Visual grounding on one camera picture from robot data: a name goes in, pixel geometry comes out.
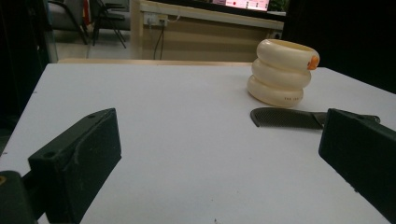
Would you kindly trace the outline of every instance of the desk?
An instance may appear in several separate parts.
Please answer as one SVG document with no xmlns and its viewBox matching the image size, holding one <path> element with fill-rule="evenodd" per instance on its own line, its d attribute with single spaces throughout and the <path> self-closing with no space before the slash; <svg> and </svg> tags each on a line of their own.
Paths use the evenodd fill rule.
<svg viewBox="0 0 396 224">
<path fill-rule="evenodd" d="M 139 60 L 153 59 L 156 42 L 162 33 L 161 26 L 143 24 L 144 12 L 169 16 L 163 48 L 157 50 L 157 59 L 161 49 L 164 60 L 253 62 L 257 58 L 257 45 L 271 38 L 273 31 L 281 33 L 283 29 L 282 21 L 155 1 L 131 1 L 130 11 L 131 59 Z"/>
<path fill-rule="evenodd" d="M 49 64 L 0 158 L 27 158 L 92 112 L 115 107 L 122 159 L 82 223 L 388 223 L 318 155 L 321 132 L 257 128 L 250 66 Z M 376 114 L 396 95 L 326 68 L 300 110 Z M 45 216 L 40 223 L 47 223 Z"/>
</svg>

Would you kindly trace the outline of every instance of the monitor screen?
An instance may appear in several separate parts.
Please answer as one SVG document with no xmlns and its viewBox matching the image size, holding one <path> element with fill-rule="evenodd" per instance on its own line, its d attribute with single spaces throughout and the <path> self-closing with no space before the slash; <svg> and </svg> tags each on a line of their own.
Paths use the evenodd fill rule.
<svg viewBox="0 0 396 224">
<path fill-rule="evenodd" d="M 213 0 L 212 3 L 227 7 L 267 11 L 270 0 Z"/>
</svg>

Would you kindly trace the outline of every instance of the floor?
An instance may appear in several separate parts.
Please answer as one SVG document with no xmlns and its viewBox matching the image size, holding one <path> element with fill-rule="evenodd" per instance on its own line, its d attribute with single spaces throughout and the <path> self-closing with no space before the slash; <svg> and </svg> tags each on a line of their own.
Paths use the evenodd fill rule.
<svg viewBox="0 0 396 224">
<path fill-rule="evenodd" d="M 54 31 L 55 46 L 58 60 L 66 58 L 83 59 L 130 59 L 130 32 L 121 31 L 125 39 L 125 46 L 121 44 L 113 30 L 101 29 L 99 38 L 92 45 L 92 28 L 89 26 L 88 45 L 84 45 L 77 32 Z M 0 156 L 11 136 L 12 132 L 8 129 L 0 128 Z"/>
</svg>

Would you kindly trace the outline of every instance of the power outlet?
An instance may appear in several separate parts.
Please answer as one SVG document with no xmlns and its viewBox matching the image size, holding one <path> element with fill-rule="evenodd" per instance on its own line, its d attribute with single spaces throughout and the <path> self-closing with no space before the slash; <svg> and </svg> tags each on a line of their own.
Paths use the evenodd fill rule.
<svg viewBox="0 0 396 224">
<path fill-rule="evenodd" d="M 151 26 L 167 26 L 168 15 L 145 12 L 143 14 L 143 24 Z"/>
<path fill-rule="evenodd" d="M 269 38 L 271 38 L 271 39 L 280 39 L 280 38 L 282 38 L 282 31 L 280 31 L 280 30 L 274 30 L 274 31 L 270 34 Z"/>
</svg>

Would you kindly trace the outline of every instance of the orange mark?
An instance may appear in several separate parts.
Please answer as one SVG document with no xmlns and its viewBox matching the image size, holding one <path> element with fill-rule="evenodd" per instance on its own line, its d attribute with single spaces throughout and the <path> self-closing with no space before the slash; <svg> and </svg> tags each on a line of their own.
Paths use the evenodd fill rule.
<svg viewBox="0 0 396 224">
<path fill-rule="evenodd" d="M 319 64 L 319 57 L 314 55 L 311 58 L 311 62 L 308 63 L 307 69 L 308 70 L 315 70 L 315 69 L 317 69 L 318 64 Z"/>
</svg>

